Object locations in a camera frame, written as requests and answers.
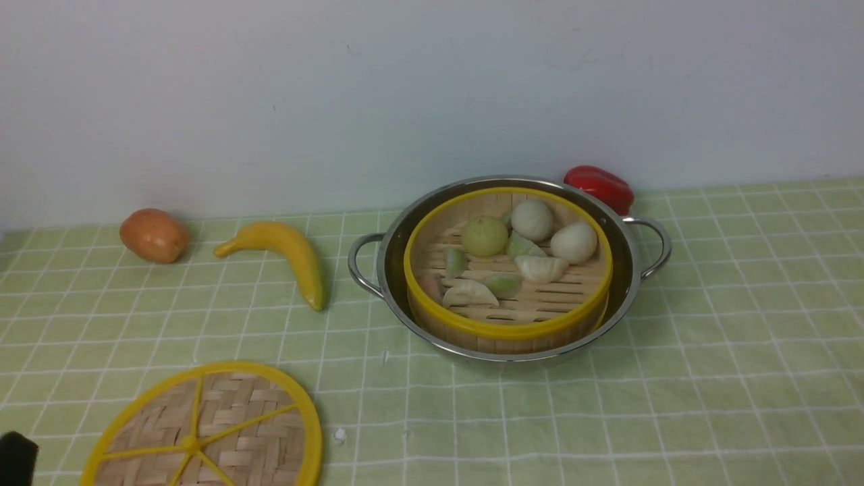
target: black object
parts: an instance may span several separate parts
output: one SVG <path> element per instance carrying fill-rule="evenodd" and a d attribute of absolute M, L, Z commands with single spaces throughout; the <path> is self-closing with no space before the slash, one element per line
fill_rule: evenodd
<path fill-rule="evenodd" d="M 0 484 L 33 486 L 39 446 L 18 432 L 0 437 Z"/>

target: metal handle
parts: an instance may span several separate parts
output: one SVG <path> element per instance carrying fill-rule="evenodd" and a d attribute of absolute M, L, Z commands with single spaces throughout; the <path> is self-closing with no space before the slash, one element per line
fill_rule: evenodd
<path fill-rule="evenodd" d="M 636 218 L 633 216 L 627 216 L 623 219 L 624 224 L 626 225 L 639 225 L 644 227 L 649 227 L 654 230 L 660 237 L 660 258 L 658 258 L 654 263 L 652 263 L 648 268 L 644 269 L 641 273 L 641 279 L 645 280 L 654 274 L 657 270 L 666 265 L 669 262 L 669 257 L 672 256 L 672 238 L 669 236 L 669 232 L 666 231 L 666 228 L 663 227 L 657 221 L 651 218 Z"/>
<path fill-rule="evenodd" d="M 348 272 L 351 273 L 351 278 L 354 279 L 354 282 L 357 282 L 357 285 L 363 287 L 367 292 L 382 300 L 384 299 L 384 293 L 381 291 L 381 287 L 373 284 L 368 278 L 364 277 L 363 274 L 360 273 L 360 269 L 357 267 L 357 253 L 360 252 L 360 248 L 364 245 L 374 241 L 381 241 L 383 239 L 383 233 L 365 234 L 357 238 L 353 245 L 351 245 L 351 249 L 348 250 Z"/>

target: toy banana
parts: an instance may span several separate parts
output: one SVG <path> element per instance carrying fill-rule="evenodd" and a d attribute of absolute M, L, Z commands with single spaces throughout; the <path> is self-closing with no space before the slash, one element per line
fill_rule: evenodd
<path fill-rule="evenodd" d="M 297 287 L 314 310 L 324 309 L 324 279 L 315 249 L 293 227 L 276 221 L 256 221 L 240 228 L 237 236 L 213 250 L 223 259 L 240 250 L 268 250 L 282 254 L 297 277 Z"/>

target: stainless steel pot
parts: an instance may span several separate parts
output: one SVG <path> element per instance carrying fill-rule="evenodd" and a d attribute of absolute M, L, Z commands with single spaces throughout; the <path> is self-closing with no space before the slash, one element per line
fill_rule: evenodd
<path fill-rule="evenodd" d="M 445 201 L 478 189 L 500 187 L 538 189 L 572 201 L 591 214 L 606 232 L 613 254 L 612 286 L 609 291 L 609 304 L 604 323 L 594 333 L 557 349 L 525 355 L 494 355 L 463 349 L 442 341 L 414 322 L 413 314 L 408 305 L 408 288 L 405 284 L 403 270 L 404 250 L 411 232 L 414 231 L 415 226 L 423 216 Z M 640 270 L 638 252 L 627 225 L 649 227 L 658 234 L 662 242 L 659 258 L 644 270 Z M 381 241 L 375 266 L 378 285 L 360 274 L 357 266 L 357 254 L 360 248 L 375 241 Z M 408 206 L 393 221 L 386 233 L 372 233 L 358 238 L 348 251 L 348 270 L 358 285 L 372 295 L 383 299 L 405 327 L 439 349 L 483 361 L 538 361 L 566 355 L 609 331 L 630 309 L 639 284 L 666 265 L 671 251 L 672 241 L 669 234 L 654 220 L 629 216 L 621 218 L 610 207 L 591 195 L 556 182 L 525 176 L 487 176 L 454 182 L 436 189 Z"/>

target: white wall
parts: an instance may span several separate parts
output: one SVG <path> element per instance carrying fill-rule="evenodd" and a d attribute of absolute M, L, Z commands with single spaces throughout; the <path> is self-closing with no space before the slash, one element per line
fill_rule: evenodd
<path fill-rule="evenodd" d="M 864 171 L 861 0 L 7 0 L 0 222 Z"/>

